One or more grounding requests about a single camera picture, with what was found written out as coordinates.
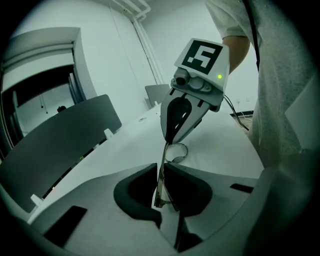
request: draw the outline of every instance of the person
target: person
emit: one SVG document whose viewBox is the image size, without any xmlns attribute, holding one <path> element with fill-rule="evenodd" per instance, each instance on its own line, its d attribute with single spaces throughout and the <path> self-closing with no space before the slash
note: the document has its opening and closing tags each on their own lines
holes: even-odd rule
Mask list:
<svg viewBox="0 0 320 256">
<path fill-rule="evenodd" d="M 250 43 L 254 45 L 246 7 L 242 0 L 205 3 L 222 43 L 229 47 L 232 73 L 246 57 Z M 301 150 L 286 110 L 312 83 L 317 67 L 294 24 L 272 1 L 248 3 L 260 55 L 258 97 L 248 137 L 266 168 Z"/>
</svg>

